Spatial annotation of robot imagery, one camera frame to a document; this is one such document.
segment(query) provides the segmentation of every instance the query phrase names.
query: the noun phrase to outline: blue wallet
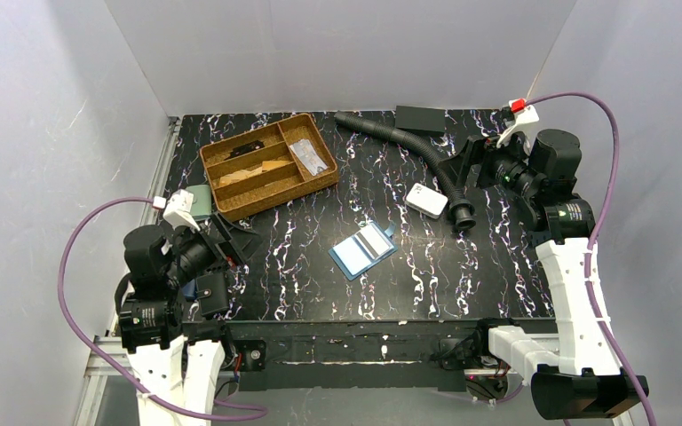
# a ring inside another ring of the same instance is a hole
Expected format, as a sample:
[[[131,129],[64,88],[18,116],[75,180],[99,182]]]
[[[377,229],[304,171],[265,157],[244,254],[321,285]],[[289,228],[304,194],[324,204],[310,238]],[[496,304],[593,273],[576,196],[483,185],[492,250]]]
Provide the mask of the blue wallet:
[[[393,243],[394,227],[395,224],[391,223],[383,231],[377,223],[369,222],[357,233],[333,246],[328,253],[346,278],[355,280],[399,249]]]

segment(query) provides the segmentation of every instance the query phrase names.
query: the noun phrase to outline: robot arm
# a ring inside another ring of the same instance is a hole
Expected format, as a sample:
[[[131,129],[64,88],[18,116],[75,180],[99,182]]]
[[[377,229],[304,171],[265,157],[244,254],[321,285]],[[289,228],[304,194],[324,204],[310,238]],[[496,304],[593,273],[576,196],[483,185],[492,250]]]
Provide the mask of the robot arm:
[[[504,113],[512,115],[510,110]],[[464,184],[478,165],[478,187],[500,185],[515,195],[519,219],[548,277],[559,347],[550,351],[509,319],[484,319],[464,353],[511,365],[547,420],[616,417],[639,398],[598,324],[602,320],[609,325],[609,318],[599,285],[597,245],[590,280],[602,318],[587,295],[584,262],[595,220],[589,203],[573,193],[582,158],[579,140],[563,130],[542,130],[529,144],[517,130],[510,127],[508,140],[505,134],[470,138],[442,167]],[[637,379],[648,393],[646,378]]]
[[[124,259],[130,273],[116,291],[122,346],[137,378],[151,394],[196,413],[213,409],[218,371],[235,355],[226,325],[198,327],[184,321],[181,288],[194,280],[194,299],[207,320],[228,310],[226,270],[243,264],[260,238],[230,224],[219,214],[198,224],[189,214],[193,195],[174,193],[167,203],[156,200],[163,219],[174,228],[167,239],[159,225],[145,225],[124,238]],[[133,292],[123,297],[132,285]],[[186,375],[182,355],[187,352]],[[159,406],[138,392],[142,426],[206,426],[210,421],[188,417]]]

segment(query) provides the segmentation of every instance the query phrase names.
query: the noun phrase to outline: small white box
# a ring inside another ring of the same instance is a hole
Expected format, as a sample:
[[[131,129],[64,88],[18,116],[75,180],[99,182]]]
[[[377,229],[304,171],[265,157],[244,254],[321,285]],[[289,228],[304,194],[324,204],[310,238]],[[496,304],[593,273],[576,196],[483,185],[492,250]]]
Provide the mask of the small white box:
[[[421,211],[427,216],[437,219],[440,217],[440,213],[443,212],[443,208],[448,204],[448,197],[442,193],[433,191],[427,186],[414,184],[414,187],[409,191],[404,202],[412,209]]]

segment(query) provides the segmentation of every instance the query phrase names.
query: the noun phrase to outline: white wall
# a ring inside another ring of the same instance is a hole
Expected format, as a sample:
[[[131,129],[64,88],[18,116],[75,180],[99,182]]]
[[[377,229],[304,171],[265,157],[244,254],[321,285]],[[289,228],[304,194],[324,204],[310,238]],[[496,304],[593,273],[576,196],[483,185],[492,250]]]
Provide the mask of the white wall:
[[[682,424],[682,4],[580,0],[532,95],[569,90],[599,95],[618,119],[618,186],[600,237],[607,308],[649,379],[659,423]],[[580,137],[577,189],[599,211],[607,119],[583,99],[549,101],[538,113],[543,127]]]
[[[169,115],[494,107],[574,1],[107,0]]]
[[[95,206],[147,194],[166,128],[102,0],[0,2],[0,425],[72,422],[89,351],[59,312],[61,251]],[[101,216],[70,258],[88,333],[110,320],[140,214]]]

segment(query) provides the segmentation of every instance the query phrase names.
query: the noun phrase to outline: black marble table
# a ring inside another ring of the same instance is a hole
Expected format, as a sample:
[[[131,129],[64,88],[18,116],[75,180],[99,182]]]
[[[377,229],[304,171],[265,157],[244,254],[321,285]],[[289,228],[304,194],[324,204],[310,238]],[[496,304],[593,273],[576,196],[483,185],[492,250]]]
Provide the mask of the black marble table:
[[[292,115],[216,114],[183,117],[166,195],[206,183],[199,149]],[[393,125],[392,111],[361,116]],[[336,126],[333,113],[313,113],[336,156],[337,185],[240,221],[261,233],[262,246],[234,272],[231,320],[452,320],[550,317],[552,303],[542,266],[500,188],[466,191],[477,225],[453,233],[443,215],[430,219],[403,198],[415,183],[436,188],[424,162],[395,144]],[[499,130],[491,110],[449,110],[447,135],[432,143],[452,154],[470,134]],[[328,250],[376,221],[396,224],[400,247],[388,259],[348,281]]]

